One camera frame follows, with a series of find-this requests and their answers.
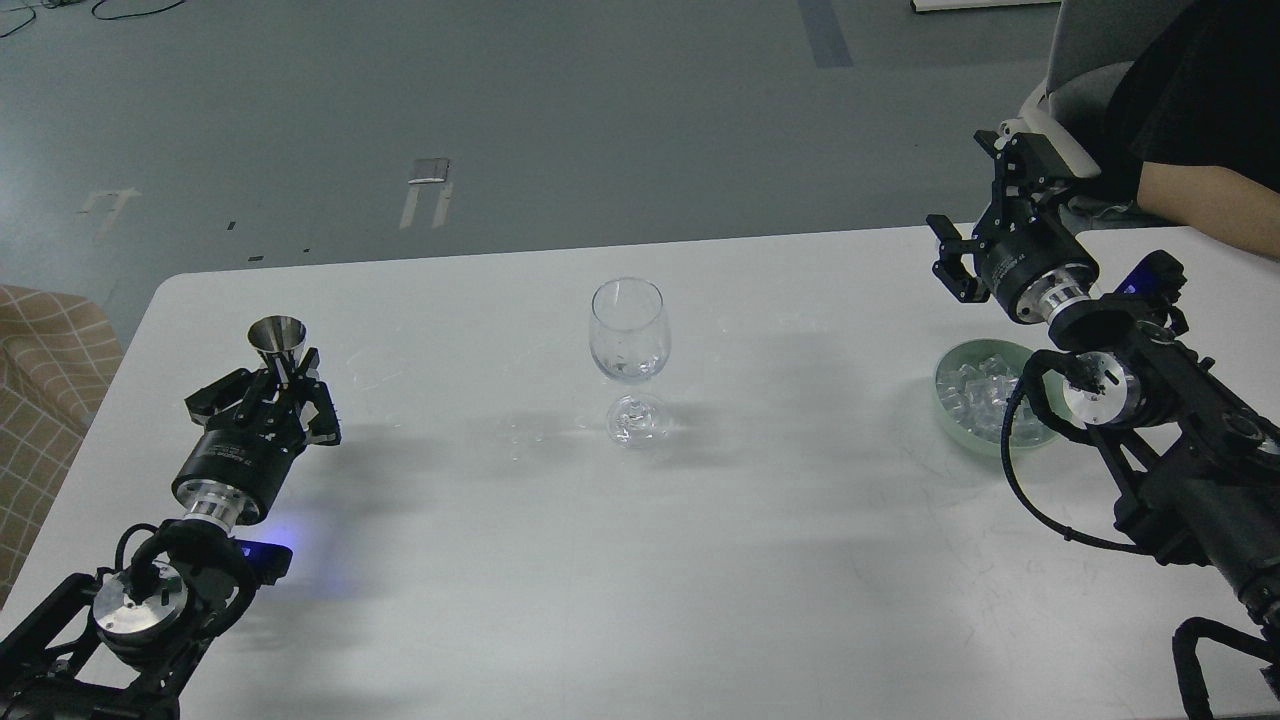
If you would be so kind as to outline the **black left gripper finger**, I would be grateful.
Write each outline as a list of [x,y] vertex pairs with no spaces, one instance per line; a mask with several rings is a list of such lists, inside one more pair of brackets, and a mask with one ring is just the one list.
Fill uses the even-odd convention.
[[198,425],[250,425],[261,414],[265,370],[241,368],[186,398],[189,419]]
[[302,356],[296,378],[303,443],[338,446],[342,441],[340,421],[329,388],[320,379],[319,366],[319,351],[308,348]]

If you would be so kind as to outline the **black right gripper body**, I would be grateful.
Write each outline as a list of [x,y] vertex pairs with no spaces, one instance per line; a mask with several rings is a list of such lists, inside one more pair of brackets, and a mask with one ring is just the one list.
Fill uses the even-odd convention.
[[1007,318],[1030,325],[1053,313],[1043,297],[1066,279],[1087,293],[1097,282],[1097,261],[1047,211],[1024,199],[992,201],[972,238],[979,245],[974,269]]

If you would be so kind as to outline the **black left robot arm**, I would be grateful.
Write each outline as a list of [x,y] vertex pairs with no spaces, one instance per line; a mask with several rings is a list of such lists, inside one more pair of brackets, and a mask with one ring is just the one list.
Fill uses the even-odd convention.
[[177,719],[212,642],[289,570],[283,544],[236,537],[261,523],[296,459],[340,424],[316,350],[264,348],[192,393],[202,434],[172,487],[183,512],[136,524],[114,561],[67,577],[3,641],[5,719]]

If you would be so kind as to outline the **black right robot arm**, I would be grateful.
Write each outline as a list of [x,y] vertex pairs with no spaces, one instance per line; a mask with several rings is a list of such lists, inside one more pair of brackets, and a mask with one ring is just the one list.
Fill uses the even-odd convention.
[[[995,301],[1010,322],[1042,324],[1050,337],[1051,348],[1025,361],[1004,414],[998,454],[1010,488],[1065,541],[1222,575],[1260,634],[1206,618],[1181,623],[1171,647],[1187,717],[1213,715],[1202,641],[1260,660],[1276,691],[1277,427],[1213,375],[1211,357],[1183,343],[1187,278],[1170,252],[1149,252],[1116,290],[1092,293],[1100,265],[1059,209],[1100,170],[1070,135],[979,129],[974,138],[995,164],[988,206],[968,232],[942,214],[925,223],[938,249],[932,272],[957,301]],[[1114,525],[1124,542],[1075,530],[1027,497],[1010,448],[1023,404],[1053,433],[1098,452],[1117,487]]]

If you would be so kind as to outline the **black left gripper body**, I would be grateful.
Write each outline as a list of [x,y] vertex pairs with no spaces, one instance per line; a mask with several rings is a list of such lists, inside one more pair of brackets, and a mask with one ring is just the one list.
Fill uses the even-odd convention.
[[264,521],[308,443],[310,402],[278,395],[218,404],[200,391],[186,405],[204,433],[172,484],[184,518],[220,529]]

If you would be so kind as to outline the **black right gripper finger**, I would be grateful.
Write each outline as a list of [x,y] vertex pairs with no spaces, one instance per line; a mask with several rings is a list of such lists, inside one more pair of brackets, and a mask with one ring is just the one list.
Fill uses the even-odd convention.
[[974,140],[993,161],[991,215],[1038,215],[1053,210],[1076,184],[1087,181],[1087,163],[1070,163],[1047,135],[978,129]]
[[961,234],[943,214],[927,215],[925,225],[937,242],[937,260],[932,265],[934,277],[961,304],[987,302],[989,288],[964,261],[964,258],[980,259],[980,243]]

